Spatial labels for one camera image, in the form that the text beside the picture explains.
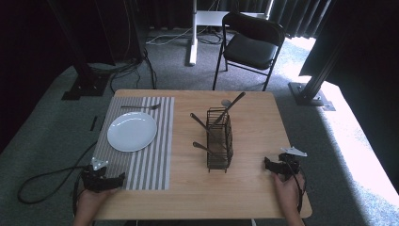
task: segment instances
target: human hand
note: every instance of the human hand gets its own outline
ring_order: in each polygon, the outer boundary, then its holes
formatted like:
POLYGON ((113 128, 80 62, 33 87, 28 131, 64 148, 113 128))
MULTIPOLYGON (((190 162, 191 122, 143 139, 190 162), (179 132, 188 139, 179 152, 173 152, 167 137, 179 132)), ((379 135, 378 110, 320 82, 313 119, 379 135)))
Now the human hand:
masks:
MULTIPOLYGON (((300 194, 295 178, 292 176, 287 181, 281 181, 279 176, 274 172, 272 172, 272 177, 274 179, 279 206, 286 217, 288 224, 290 226, 304 225, 297 211, 300 194)), ((302 174, 298 173, 296 179, 299 182, 301 189, 303 189, 305 180, 303 179, 302 174)))
POLYGON ((88 226, 96 216, 101 205, 115 192, 117 192, 117 189, 106 190, 99 193, 84 190, 79 196, 73 226, 88 226))

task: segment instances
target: utensil holder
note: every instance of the utensil holder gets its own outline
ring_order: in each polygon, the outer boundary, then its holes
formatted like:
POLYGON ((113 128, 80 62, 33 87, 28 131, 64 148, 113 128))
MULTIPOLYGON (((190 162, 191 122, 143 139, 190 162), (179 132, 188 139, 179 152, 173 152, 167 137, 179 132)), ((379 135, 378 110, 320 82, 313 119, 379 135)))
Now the utensil holder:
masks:
POLYGON ((229 112, 226 112, 223 119, 211 128, 211 125, 225 109, 224 107, 211 107, 207 112, 206 127, 212 132, 211 135, 207 133, 206 136, 207 148, 212 151, 207 153, 206 158, 209 171, 225 170, 226 172, 231 163, 233 150, 229 112))

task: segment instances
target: gray carpet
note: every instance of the gray carpet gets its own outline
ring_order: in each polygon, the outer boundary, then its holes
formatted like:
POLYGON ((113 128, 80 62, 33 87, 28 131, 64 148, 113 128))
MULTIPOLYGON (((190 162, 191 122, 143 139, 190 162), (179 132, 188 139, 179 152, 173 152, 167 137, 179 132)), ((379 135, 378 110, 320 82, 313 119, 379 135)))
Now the gray carpet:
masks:
MULTIPOLYGON (((175 40, 166 45, 147 45, 159 89, 212 88, 219 46, 199 43, 197 65, 189 67, 189 44, 189 40, 175 40)), ((393 188, 378 166, 361 128, 356 121, 351 122, 355 117, 339 89, 330 84, 322 88, 337 111, 325 112, 320 107, 295 104, 287 84, 299 79, 297 75, 308 53, 309 50, 287 40, 266 90, 276 97, 291 144, 309 155, 301 159, 313 209, 312 216, 305 219, 307 225, 399 225, 397 194, 392 193, 393 188), (377 191, 381 186, 385 190, 377 191)), ((92 128, 93 119, 104 119, 113 93, 106 89, 102 97, 61 101, 75 78, 76 73, 69 68, 54 81, 0 155, 0 225, 71 225, 72 186, 77 171, 45 202, 19 203, 17 191, 29 177, 71 167, 97 140, 101 125, 92 128)), ((263 81, 263 76, 231 68, 219 75, 216 89, 261 90, 263 81)), ((116 78, 113 88, 151 89, 148 65, 142 63, 137 73, 116 78)), ((92 151, 79 165, 89 162, 92 151)), ((60 173, 30 184, 24 197, 32 200, 48 194, 65 175, 60 173)), ((258 226, 286 225, 284 219, 256 219, 256 222, 258 226)), ((123 221, 99 221, 97 225, 122 224, 123 221)))

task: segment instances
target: striped placemat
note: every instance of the striped placemat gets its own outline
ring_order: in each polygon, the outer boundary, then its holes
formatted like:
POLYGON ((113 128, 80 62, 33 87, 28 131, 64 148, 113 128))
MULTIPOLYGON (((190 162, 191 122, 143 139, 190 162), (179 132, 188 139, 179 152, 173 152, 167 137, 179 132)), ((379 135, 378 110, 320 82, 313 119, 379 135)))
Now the striped placemat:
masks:
POLYGON ((172 142, 174 97, 114 97, 105 116, 104 125, 93 157, 108 161, 106 177, 126 173, 123 188, 126 190, 165 190, 169 187, 170 155, 172 142), (122 105, 156 105, 156 110, 121 108, 122 105), (152 143, 132 153, 115 150, 108 143, 109 125, 117 117, 132 111, 152 116, 158 131, 152 143))

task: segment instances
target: white plate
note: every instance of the white plate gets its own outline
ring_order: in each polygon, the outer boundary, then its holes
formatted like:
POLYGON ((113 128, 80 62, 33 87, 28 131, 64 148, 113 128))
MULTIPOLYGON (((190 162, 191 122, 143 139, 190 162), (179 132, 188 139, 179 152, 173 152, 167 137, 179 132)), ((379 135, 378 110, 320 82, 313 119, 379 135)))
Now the white plate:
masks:
POLYGON ((108 128, 108 142, 118 151, 135 152, 147 147, 156 135, 155 120, 143 112, 117 117, 108 128))

